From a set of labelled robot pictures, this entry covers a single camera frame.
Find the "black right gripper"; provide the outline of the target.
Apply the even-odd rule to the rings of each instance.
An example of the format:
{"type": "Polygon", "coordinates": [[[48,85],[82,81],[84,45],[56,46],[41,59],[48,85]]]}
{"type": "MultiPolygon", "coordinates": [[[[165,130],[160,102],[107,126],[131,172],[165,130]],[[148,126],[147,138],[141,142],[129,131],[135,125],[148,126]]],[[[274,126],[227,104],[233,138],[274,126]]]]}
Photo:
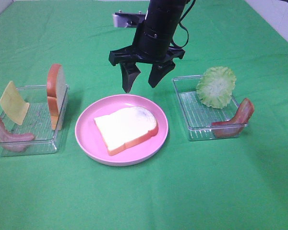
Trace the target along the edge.
{"type": "Polygon", "coordinates": [[[154,88],[175,68],[172,59],[183,58],[183,48],[170,45],[176,27],[174,23],[158,21],[149,24],[143,21],[137,26],[130,46],[110,51],[110,63],[113,66],[120,63],[122,88],[126,93],[131,91],[135,79],[141,73],[136,62],[153,64],[148,83],[154,88]]]}

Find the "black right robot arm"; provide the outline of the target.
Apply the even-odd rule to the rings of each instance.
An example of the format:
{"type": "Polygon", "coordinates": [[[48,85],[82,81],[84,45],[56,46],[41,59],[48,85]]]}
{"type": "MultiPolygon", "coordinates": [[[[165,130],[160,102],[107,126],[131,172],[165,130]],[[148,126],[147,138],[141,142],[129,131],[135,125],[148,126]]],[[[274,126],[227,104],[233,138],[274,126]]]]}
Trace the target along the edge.
{"type": "Polygon", "coordinates": [[[186,0],[152,0],[145,14],[114,13],[116,27],[136,28],[132,44],[110,51],[108,58],[113,66],[120,65],[125,92],[130,92],[140,74],[136,63],[151,64],[148,83],[154,88],[175,68],[173,59],[183,58],[185,51],[172,38],[186,4],[186,0]]]}

